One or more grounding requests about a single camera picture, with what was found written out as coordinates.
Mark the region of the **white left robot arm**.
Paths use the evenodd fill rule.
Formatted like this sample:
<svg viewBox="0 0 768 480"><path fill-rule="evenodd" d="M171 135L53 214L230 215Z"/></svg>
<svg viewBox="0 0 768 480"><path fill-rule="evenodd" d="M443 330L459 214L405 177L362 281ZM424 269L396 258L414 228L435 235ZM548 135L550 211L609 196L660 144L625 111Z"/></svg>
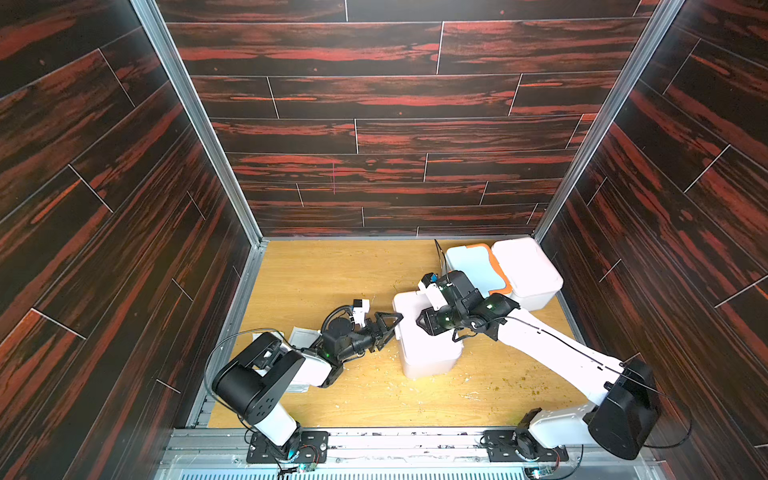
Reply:
<svg viewBox="0 0 768 480"><path fill-rule="evenodd" d="M291 460L305 446L302 427L281 405L282 397L293 383L327 388L346 364L382 350L403 315L368 313L363 299L334 309L307 346L291 344L274 329L255 329L257 337L216 372L207 388L252 433L250 445L264 445L274 458Z"/></svg>

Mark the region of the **white orange handled box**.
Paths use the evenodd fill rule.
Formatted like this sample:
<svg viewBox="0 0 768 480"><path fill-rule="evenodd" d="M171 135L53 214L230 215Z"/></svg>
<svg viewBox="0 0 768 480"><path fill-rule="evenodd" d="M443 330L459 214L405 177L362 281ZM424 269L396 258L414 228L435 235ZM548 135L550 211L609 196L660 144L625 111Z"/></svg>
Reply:
<svg viewBox="0 0 768 480"><path fill-rule="evenodd" d="M463 272L483 297L493 293L509 296L512 285L487 244L449 248L446 253L449 271Z"/></svg>

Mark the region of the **aluminium frame rail left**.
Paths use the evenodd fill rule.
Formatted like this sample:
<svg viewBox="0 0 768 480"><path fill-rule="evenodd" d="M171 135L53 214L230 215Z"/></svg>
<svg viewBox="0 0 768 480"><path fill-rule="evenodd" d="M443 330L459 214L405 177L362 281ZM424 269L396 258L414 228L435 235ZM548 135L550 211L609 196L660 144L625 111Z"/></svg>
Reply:
<svg viewBox="0 0 768 480"><path fill-rule="evenodd" d="M193 85L169 28L155 1L130 0L191 125L208 156L245 234L253 247L263 243L263 234L247 203L236 175L227 159L202 101Z"/></svg>

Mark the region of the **aluminium frame rail right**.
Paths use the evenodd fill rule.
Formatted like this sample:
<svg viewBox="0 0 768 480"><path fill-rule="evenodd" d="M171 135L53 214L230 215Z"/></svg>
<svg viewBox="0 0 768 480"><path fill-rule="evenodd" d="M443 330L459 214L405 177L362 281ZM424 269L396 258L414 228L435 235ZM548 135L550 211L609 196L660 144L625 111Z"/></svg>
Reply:
<svg viewBox="0 0 768 480"><path fill-rule="evenodd" d="M684 0L660 1L648 23L642 31L627 62L622 68L616 83L608 94L605 103L578 148L571 166L556 190L548 209L533 232L533 238L541 243L554 224L557 215L564 207L581 175L586 170L603 138L607 134L616 116L626 102L642 73L655 54L664 36L672 26Z"/></svg>

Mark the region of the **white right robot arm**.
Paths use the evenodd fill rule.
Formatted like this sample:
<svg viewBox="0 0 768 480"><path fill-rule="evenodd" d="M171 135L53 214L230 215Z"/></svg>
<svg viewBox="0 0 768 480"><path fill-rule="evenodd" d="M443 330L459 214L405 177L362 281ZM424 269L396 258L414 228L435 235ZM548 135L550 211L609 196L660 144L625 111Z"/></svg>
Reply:
<svg viewBox="0 0 768 480"><path fill-rule="evenodd" d="M482 295L462 271L426 274L418 289L430 302L416 319L427 334L451 333L455 342L484 334L538 361L586 397L579 407L530 410L511 440L520 457L538 460L544 451L568 445L599 446L624 460L638 457L661 414L647 364L622 362L588 348L509 296Z"/></svg>

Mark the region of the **aluminium frame rail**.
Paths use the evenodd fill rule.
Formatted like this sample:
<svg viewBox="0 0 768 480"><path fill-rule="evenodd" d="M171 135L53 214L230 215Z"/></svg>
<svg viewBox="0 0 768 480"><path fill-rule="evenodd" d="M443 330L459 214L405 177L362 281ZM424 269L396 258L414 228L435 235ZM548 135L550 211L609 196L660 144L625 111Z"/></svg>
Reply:
<svg viewBox="0 0 768 480"><path fill-rule="evenodd" d="M581 175L586 170L603 138L607 134L616 116L626 102L642 73L655 54L664 36L672 26L684 0L660 1L648 23L642 31L627 62L622 68L616 83L608 94L605 103L578 148L571 166L556 190L548 209L533 232L533 238L541 243L554 224L557 215L564 207Z"/></svg>
<svg viewBox="0 0 768 480"><path fill-rule="evenodd" d="M191 125L208 156L245 234L253 247L263 243L263 234L247 203L236 175L227 159L202 101L193 85L169 28L155 1L130 0Z"/></svg>

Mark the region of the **pink medicine chest box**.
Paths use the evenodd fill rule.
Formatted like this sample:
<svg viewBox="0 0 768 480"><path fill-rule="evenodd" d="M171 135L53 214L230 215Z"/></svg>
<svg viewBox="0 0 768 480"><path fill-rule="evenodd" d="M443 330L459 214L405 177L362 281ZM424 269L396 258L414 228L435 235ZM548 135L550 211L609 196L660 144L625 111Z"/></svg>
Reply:
<svg viewBox="0 0 768 480"><path fill-rule="evenodd" d="M416 324L421 312L431 306L426 296L418 292L398 293L392 306L402 315L395 327L395 338L404 375L416 380L452 370L463 353L463 344L454 342L450 332L430 336Z"/></svg>

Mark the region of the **white pink first aid box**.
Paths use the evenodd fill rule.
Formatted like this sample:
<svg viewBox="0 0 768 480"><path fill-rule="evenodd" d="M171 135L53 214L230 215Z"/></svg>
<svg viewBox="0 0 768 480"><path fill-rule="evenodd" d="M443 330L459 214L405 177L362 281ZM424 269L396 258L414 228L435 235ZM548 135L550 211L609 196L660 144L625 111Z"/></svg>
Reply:
<svg viewBox="0 0 768 480"><path fill-rule="evenodd" d="M563 278L539 244L530 237L502 240L491 252L506 279L501 293L528 311L543 309L563 286Z"/></svg>

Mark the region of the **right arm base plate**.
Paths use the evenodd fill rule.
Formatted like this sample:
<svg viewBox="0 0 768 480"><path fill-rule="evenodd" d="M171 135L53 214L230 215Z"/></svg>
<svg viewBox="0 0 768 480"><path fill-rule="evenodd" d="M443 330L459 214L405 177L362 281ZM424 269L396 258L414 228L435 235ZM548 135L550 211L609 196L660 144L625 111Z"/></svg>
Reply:
<svg viewBox="0 0 768 480"><path fill-rule="evenodd" d="M515 429L486 430L480 437L479 445L491 462L560 463L569 460L567 450L545 448L527 431L518 434Z"/></svg>

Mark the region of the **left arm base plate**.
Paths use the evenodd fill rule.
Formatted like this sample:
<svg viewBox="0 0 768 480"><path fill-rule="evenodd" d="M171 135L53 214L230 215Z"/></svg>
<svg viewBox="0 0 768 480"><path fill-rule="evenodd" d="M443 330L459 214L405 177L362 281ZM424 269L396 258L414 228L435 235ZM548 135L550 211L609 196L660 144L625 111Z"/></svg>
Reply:
<svg viewBox="0 0 768 480"><path fill-rule="evenodd" d="M322 430L299 428L284 445L277 445L254 430L248 441L246 463L249 465L299 465L314 469L327 460L330 434Z"/></svg>

